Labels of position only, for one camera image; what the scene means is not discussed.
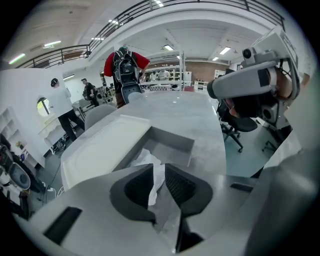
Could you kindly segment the person's right hand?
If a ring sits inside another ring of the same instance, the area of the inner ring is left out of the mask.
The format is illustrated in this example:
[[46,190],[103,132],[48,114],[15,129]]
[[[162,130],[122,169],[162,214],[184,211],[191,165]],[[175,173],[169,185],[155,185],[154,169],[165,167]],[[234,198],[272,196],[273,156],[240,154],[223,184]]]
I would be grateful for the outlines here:
[[281,98],[289,98],[292,91],[291,81],[279,70],[276,70],[276,88],[277,95]]

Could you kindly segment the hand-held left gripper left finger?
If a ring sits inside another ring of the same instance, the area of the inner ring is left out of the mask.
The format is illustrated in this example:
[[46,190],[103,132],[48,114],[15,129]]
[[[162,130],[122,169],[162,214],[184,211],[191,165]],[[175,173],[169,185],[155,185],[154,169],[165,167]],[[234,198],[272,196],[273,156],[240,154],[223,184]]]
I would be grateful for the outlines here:
[[41,208],[29,221],[46,253],[171,253],[148,209],[153,166],[87,179]]

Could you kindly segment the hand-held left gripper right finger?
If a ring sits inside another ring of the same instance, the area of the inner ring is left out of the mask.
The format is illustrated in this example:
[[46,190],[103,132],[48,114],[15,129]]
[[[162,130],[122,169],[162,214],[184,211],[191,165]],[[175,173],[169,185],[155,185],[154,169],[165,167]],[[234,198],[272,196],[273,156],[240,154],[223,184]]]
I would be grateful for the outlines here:
[[257,179],[165,165],[165,185],[178,207],[174,250],[186,251],[208,240],[233,218]]

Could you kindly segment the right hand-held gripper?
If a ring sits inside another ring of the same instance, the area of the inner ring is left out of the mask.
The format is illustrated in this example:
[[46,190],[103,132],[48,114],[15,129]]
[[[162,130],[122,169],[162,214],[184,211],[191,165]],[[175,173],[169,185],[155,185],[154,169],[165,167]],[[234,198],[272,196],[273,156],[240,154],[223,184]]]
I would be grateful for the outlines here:
[[[289,125],[284,112],[300,92],[299,58],[281,27],[276,26],[250,47],[242,51],[243,68],[225,74],[207,84],[213,99],[233,99],[244,96],[258,98],[257,115],[276,129]],[[292,84],[288,98],[277,94],[277,73],[281,71]]]

